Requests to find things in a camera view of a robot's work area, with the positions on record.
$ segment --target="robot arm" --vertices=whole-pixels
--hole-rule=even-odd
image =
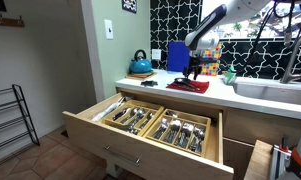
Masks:
[[[191,51],[215,48],[216,37],[208,36],[208,32],[216,26],[240,22],[251,18],[271,0],[228,0],[212,11],[205,19],[186,36],[185,45]]]

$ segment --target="green wall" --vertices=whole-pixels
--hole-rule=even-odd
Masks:
[[[137,1],[137,14],[122,10],[121,0],[92,0],[92,10],[104,98],[108,98],[116,93],[115,81],[127,75],[136,50],[143,49],[150,57],[150,0]],[[113,40],[106,39],[104,19],[112,21]]]

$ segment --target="floor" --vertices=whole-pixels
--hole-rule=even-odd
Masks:
[[[107,162],[69,142],[61,135],[61,127],[40,138],[40,146],[15,154],[0,165],[0,179],[4,180],[114,180],[106,174]],[[118,180],[141,180],[123,171]]]

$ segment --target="kettle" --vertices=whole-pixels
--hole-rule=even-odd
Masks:
[[[130,63],[130,71],[135,74],[149,73],[152,69],[152,64],[149,60],[146,59],[146,52],[142,49],[139,49],[134,54],[134,59]]]

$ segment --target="red mat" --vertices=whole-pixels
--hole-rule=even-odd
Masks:
[[[191,91],[191,90],[187,90],[187,89],[183,89],[183,88],[180,88],[180,87],[177,87],[176,85],[178,86],[182,86],[183,84],[178,84],[176,82],[173,82],[172,84],[168,85],[166,88],[170,88],[170,89],[177,89],[177,90],[181,90],[181,91],[189,91],[189,92],[196,92],[196,93],[205,93],[209,87],[209,82],[199,82],[199,81],[191,81],[190,82],[191,85],[199,88],[200,90],[195,90],[195,91]]]

